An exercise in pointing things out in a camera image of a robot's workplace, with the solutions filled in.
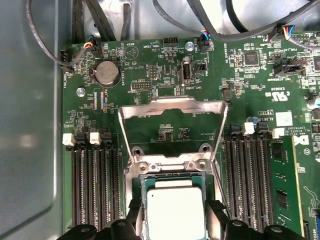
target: wire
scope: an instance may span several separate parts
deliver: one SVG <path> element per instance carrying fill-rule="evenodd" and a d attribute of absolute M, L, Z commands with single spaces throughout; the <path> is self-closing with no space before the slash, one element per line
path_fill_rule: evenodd
<path fill-rule="evenodd" d="M 320 50 L 320 46 L 309 46 L 309 45 L 305 45 L 302 42 L 299 42 L 293 38 L 289 38 L 288 42 L 293 43 L 294 45 L 297 45 L 298 47 L 307 49 L 307 50 Z"/>
<path fill-rule="evenodd" d="M 285 27 L 282 27 L 282 29 L 283 29 L 283 33 L 284 33 L 284 38 L 285 38 L 285 40 L 289 40 L 289 35 L 288 35 L 288 32 L 287 32 L 287 29 L 285 28 Z"/>
<path fill-rule="evenodd" d="M 201 5 L 200 0 L 187 0 L 189 6 L 191 7 L 193 13 L 196 15 L 200 23 L 203 25 L 203 27 L 210 33 L 213 39 L 216 41 L 221 41 L 225 43 L 229 42 L 236 42 L 245 40 L 248 38 L 255 37 L 257 35 L 265 35 L 271 33 L 275 27 L 278 25 L 284 25 L 288 22 L 293 21 L 300 15 L 304 14 L 306 11 L 312 9 L 314 6 L 320 3 L 320 0 L 313 0 L 308 2 L 307 4 L 300 7 L 298 10 L 291 12 L 289 15 L 281 18 L 278 21 L 275 21 L 273 23 L 270 23 L 266 26 L 260 27 L 255 30 L 242 32 L 242 33 L 236 33 L 236 34 L 220 34 L 217 33 L 216 29 L 212 26 L 206 11 L 204 10 L 203 6 Z"/>
<path fill-rule="evenodd" d="M 31 32 L 36 40 L 36 42 L 39 44 L 40 48 L 44 51 L 44 53 L 51 58 L 55 63 L 61 65 L 61 66 L 65 66 L 65 67 L 72 67 L 73 65 L 75 65 L 80 59 L 81 57 L 86 53 L 86 49 L 82 48 L 80 50 L 80 52 L 77 54 L 77 56 L 71 61 L 71 62 L 64 62 L 59 60 L 58 58 L 56 58 L 46 47 L 46 45 L 44 44 L 42 38 L 40 37 L 35 22 L 34 22 L 34 18 L 32 16 L 32 11 L 31 11 L 31 3 L 32 0 L 25 0 L 25 13 L 26 13 L 26 18 L 28 20 L 28 24 L 31 28 Z"/>
<path fill-rule="evenodd" d="M 71 40 L 73 44 L 83 43 L 85 40 L 84 30 L 84 4 L 83 0 L 72 1 L 72 34 Z"/>
<path fill-rule="evenodd" d="M 155 8 L 155 10 L 158 12 L 158 14 L 164 19 L 166 20 L 168 23 L 186 31 L 189 32 L 195 36 L 198 36 L 200 31 L 198 30 L 194 30 L 190 27 L 187 27 L 186 25 L 183 25 L 182 23 L 174 20 L 159 4 L 158 0 L 152 0 L 153 6 Z"/>
<path fill-rule="evenodd" d="M 295 29 L 295 26 L 292 25 L 291 28 L 290 28 L 290 30 L 289 30 L 289 38 L 292 37 L 292 33 L 294 32 L 294 29 Z"/>
<path fill-rule="evenodd" d="M 203 32 L 201 33 L 201 35 L 203 35 L 203 36 L 205 37 L 205 40 L 206 40 L 206 41 L 209 40 L 209 33 L 208 33 L 208 32 L 203 31 Z"/>
<path fill-rule="evenodd" d="M 225 8 L 226 12 L 228 13 L 228 16 L 230 18 L 231 23 L 235 27 L 235 29 L 238 30 L 240 33 L 248 32 L 248 29 L 245 28 L 245 26 L 241 23 L 239 18 L 237 17 L 237 14 L 235 12 L 233 0 L 225 0 Z"/>
<path fill-rule="evenodd" d="M 123 26 L 121 30 L 121 41 L 129 40 L 131 24 L 131 5 L 128 3 L 123 4 Z"/>
<path fill-rule="evenodd" d="M 111 25 L 97 0 L 85 0 L 103 42 L 116 41 Z"/>

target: mounting screw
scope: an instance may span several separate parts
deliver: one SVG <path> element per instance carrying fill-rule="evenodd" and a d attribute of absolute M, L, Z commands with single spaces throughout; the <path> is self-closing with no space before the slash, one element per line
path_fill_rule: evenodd
<path fill-rule="evenodd" d="M 232 224 L 235 225 L 236 227 L 242 226 L 242 222 L 240 222 L 240 221 L 233 221 Z"/>
<path fill-rule="evenodd" d="M 320 152 L 315 155 L 315 160 L 320 163 Z"/>
<path fill-rule="evenodd" d="M 83 87 L 78 87 L 76 90 L 76 95 L 82 98 L 86 95 L 86 90 Z"/>
<path fill-rule="evenodd" d="M 277 227 L 277 226 L 273 226 L 272 228 L 271 228 L 271 230 L 272 231 L 274 231 L 275 233 L 282 233 L 282 230 L 281 230 L 281 228 L 280 227 Z"/>
<path fill-rule="evenodd" d="M 144 174 L 148 170 L 148 165 L 145 162 L 141 162 L 138 165 L 138 170 L 140 173 Z"/>
<path fill-rule="evenodd" d="M 207 167 L 207 163 L 202 160 L 202 161 L 200 161 L 200 162 L 198 163 L 198 167 L 199 167 L 199 169 L 201 169 L 201 170 L 205 170 L 206 167 Z"/>
<path fill-rule="evenodd" d="M 193 50 L 195 50 L 195 44 L 192 41 L 188 41 L 185 46 L 184 46 L 185 50 L 191 52 Z"/>

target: white sticker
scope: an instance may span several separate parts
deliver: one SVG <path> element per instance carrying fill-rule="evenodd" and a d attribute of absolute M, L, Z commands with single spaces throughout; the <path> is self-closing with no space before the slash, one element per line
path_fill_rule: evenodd
<path fill-rule="evenodd" d="M 276 112 L 275 121 L 277 127 L 288 127 L 293 125 L 292 113 L 290 111 Z"/>

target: integrated circuit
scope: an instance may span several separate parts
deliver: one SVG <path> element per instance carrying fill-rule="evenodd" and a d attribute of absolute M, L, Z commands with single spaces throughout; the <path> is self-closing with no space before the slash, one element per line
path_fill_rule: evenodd
<path fill-rule="evenodd" d="M 245 52 L 244 64 L 246 66 L 259 65 L 258 53 L 256 51 Z"/>
<path fill-rule="evenodd" d="M 282 142 L 273 142 L 271 145 L 272 156 L 275 159 L 282 160 L 283 159 L 283 148 Z"/>
<path fill-rule="evenodd" d="M 278 203 L 278 205 L 284 209 L 288 209 L 288 197 L 287 197 L 287 193 L 281 191 L 281 190 L 277 190 L 276 191 L 276 202 Z"/>
<path fill-rule="evenodd" d="M 316 56 L 313 58 L 314 70 L 320 71 L 320 56 Z"/>

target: black connector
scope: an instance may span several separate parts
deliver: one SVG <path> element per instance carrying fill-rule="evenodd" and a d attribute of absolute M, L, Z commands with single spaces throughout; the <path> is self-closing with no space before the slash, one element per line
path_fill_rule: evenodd
<path fill-rule="evenodd" d="M 71 60 L 70 56 L 69 56 L 68 52 L 65 49 L 60 50 L 60 59 L 64 63 L 69 63 L 70 62 L 70 60 Z M 62 71 L 64 73 L 72 73 L 72 74 L 74 73 L 74 69 L 72 68 L 72 66 L 62 66 L 62 65 L 60 65 L 60 67 L 61 67 L 61 69 L 62 69 Z"/>
<path fill-rule="evenodd" d="M 202 54 L 208 53 L 209 48 L 210 48 L 210 43 L 211 43 L 210 40 L 206 40 L 205 36 L 201 35 L 200 36 L 200 41 L 198 43 L 200 53 L 202 53 Z"/>
<path fill-rule="evenodd" d="M 275 27 L 267 36 L 269 42 L 286 40 L 282 26 Z"/>
<path fill-rule="evenodd" d="M 179 46 L 179 39 L 177 37 L 165 37 L 163 39 L 164 48 L 178 47 L 178 46 Z"/>
<path fill-rule="evenodd" d="M 91 53 L 93 54 L 93 56 L 95 58 L 102 58 L 102 49 L 101 49 L 101 45 L 100 43 L 97 41 L 97 39 L 95 37 L 93 37 L 93 45 L 90 48 Z"/>
<path fill-rule="evenodd" d="M 203 75 L 207 71 L 207 64 L 205 62 L 196 63 L 194 65 L 194 73 L 196 75 Z"/>
<path fill-rule="evenodd" d="M 80 145 L 85 145 L 88 143 L 87 134 L 85 132 L 79 132 L 74 137 L 75 142 Z"/>
<path fill-rule="evenodd" d="M 273 69 L 273 75 L 275 77 L 292 76 L 292 75 L 305 76 L 306 69 L 302 65 L 282 64 Z"/>
<path fill-rule="evenodd" d="M 230 124 L 230 134 L 237 135 L 241 133 L 241 126 L 239 123 L 231 123 Z"/>
<path fill-rule="evenodd" d="M 101 140 L 107 144 L 112 143 L 112 132 L 110 129 L 103 129 L 101 134 Z"/>
<path fill-rule="evenodd" d="M 259 121 L 256 124 L 255 132 L 257 134 L 266 134 L 269 132 L 269 125 L 266 121 Z"/>

